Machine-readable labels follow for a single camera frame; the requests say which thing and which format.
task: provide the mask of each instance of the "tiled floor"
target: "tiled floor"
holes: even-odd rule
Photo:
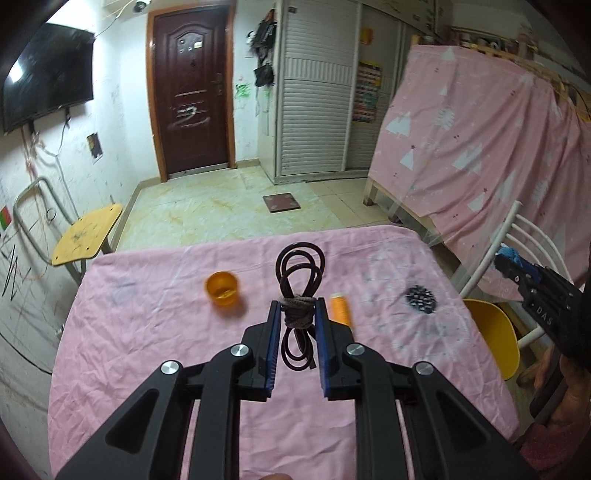
[[[389,223],[362,203],[365,179],[273,185],[260,167],[182,177],[141,191],[118,251]],[[301,209],[269,213],[262,197],[290,192]]]

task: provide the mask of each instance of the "person's hand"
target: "person's hand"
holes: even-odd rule
[[[293,480],[289,475],[284,473],[274,473],[261,478],[261,480]]]
[[[535,375],[534,388],[539,390],[544,384],[548,370],[552,348],[544,352],[544,358]],[[591,398],[591,374],[580,367],[574,360],[560,356],[560,371],[566,380],[567,391],[562,402],[556,407],[548,421],[548,428],[564,427],[589,416],[589,399]]]

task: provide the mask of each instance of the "wooden chair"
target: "wooden chair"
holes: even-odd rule
[[[47,256],[33,238],[30,229],[25,226],[19,211],[19,205],[23,198],[35,188],[39,188],[40,183],[45,184],[57,208],[70,224],[70,227],[65,231],[54,248],[51,258]],[[80,285],[82,277],[86,273],[86,260],[96,257],[99,251],[102,251],[104,254],[112,253],[108,235],[115,226],[122,211],[123,207],[121,204],[114,203],[98,210],[93,210],[84,214],[81,218],[74,220],[57,197],[49,180],[46,177],[39,177],[17,197],[14,203],[13,214],[16,223],[41,259],[54,267],[64,265],[74,281]],[[80,271],[74,266],[74,262],[76,261],[80,261]]]

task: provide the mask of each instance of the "pink tablecloth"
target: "pink tablecloth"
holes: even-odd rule
[[[515,407],[491,353],[414,232],[395,226],[307,232],[96,260],[57,352],[48,413],[53,474],[160,363],[207,361],[238,342],[247,325],[264,322],[279,293],[275,259],[295,241],[314,242],[326,254],[318,295],[347,295],[358,341],[388,361],[429,360],[502,434],[514,433]],[[208,301],[203,282],[217,270],[238,276],[243,309],[224,313]],[[434,313],[420,314],[406,302],[414,285],[435,295]],[[241,477],[354,479],[353,410],[352,402],[322,397],[318,370],[292,372],[279,360],[272,398],[242,404]]]

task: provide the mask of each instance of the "flat screen tv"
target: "flat screen tv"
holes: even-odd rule
[[[87,31],[46,23],[12,67],[2,91],[6,133],[48,113],[93,99]]]

